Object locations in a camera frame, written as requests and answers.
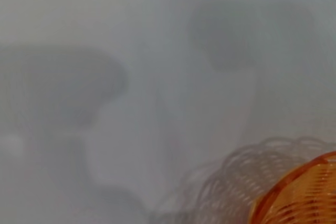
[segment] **wicker basket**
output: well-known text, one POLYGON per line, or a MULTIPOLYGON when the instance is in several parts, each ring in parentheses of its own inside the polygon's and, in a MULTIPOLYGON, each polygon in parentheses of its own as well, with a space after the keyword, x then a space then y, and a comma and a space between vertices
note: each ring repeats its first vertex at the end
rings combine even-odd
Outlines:
POLYGON ((249 224, 336 223, 336 152, 285 175, 257 199, 249 224))

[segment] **orange wicker basket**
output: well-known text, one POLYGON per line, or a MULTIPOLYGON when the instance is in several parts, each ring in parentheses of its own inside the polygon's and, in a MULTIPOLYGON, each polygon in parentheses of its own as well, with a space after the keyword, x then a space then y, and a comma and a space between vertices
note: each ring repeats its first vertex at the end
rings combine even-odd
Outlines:
POLYGON ((257 199, 249 224, 336 223, 336 152, 285 175, 257 199))

